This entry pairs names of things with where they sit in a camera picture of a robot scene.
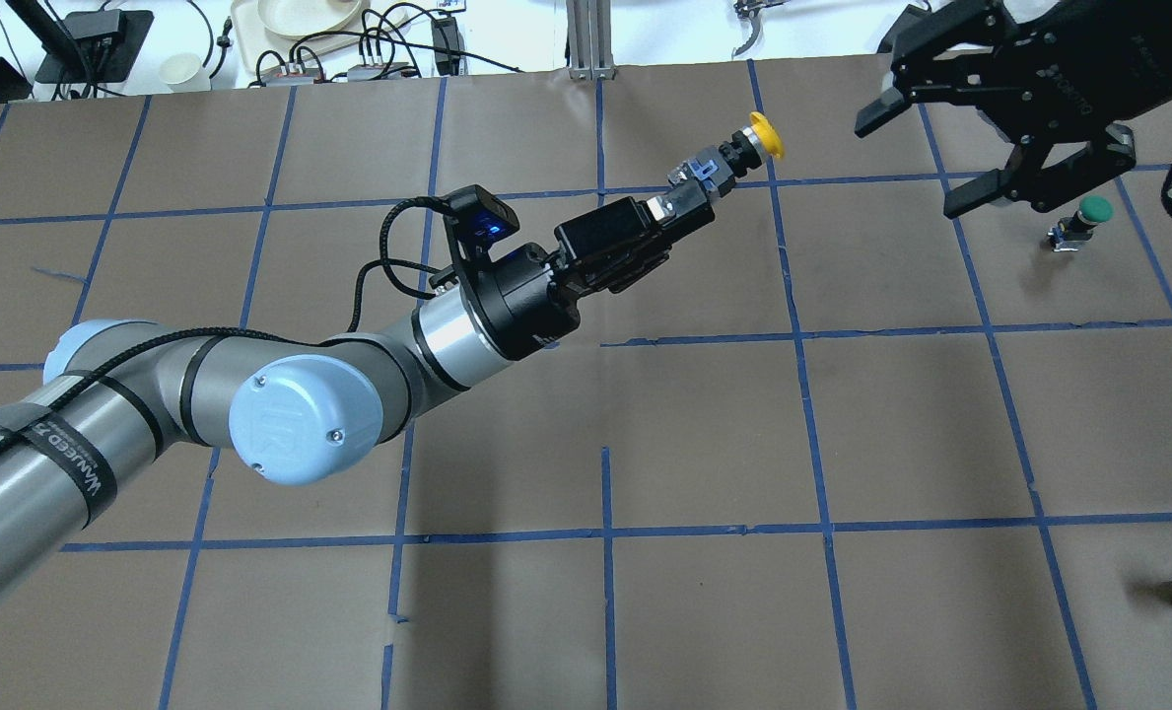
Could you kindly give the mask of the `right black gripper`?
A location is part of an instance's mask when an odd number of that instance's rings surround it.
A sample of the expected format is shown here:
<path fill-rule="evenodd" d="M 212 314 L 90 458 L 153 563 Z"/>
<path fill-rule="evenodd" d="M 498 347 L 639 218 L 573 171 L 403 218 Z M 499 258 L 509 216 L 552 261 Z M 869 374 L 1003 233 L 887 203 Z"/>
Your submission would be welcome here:
<path fill-rule="evenodd" d="M 1013 146 L 950 185 L 946 219 L 1026 202 L 1049 212 L 1137 162 L 1127 121 L 1172 101 L 1172 1 L 1059 1 L 1027 22 L 1003 1 L 950 1 L 902 30 L 865 138 L 924 103 L 973 107 Z"/>

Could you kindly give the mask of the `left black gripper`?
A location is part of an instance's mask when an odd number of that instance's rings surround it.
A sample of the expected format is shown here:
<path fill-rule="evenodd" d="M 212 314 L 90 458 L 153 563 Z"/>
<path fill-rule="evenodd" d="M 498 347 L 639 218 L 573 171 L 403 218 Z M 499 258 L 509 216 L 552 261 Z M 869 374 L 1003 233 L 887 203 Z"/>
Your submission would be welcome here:
<path fill-rule="evenodd" d="M 616 199 L 563 221 L 553 251 L 536 243 L 500 259 L 488 251 L 492 266 L 464 280 L 463 305 L 500 359 L 526 359 L 580 327 L 584 296 L 629 288 L 666 260 L 673 238 L 715 220 L 699 180 L 682 180 L 646 202 Z"/>

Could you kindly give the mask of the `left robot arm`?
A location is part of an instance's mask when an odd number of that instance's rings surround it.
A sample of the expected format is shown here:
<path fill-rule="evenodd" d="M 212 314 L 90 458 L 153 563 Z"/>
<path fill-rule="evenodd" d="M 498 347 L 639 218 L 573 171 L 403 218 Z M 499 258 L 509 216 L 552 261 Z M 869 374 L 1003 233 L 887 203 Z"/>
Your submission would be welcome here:
<path fill-rule="evenodd" d="M 616 199 L 500 259 L 515 209 L 478 185 L 396 203 L 443 219 L 450 265 L 382 332 L 305 343 L 237 327 L 86 320 L 45 360 L 43 385 L 0 405 L 0 599 L 180 442 L 231 449 L 275 484 L 320 482 L 420 415 L 580 327 L 578 302 L 621 292 L 715 220 L 707 178 Z"/>

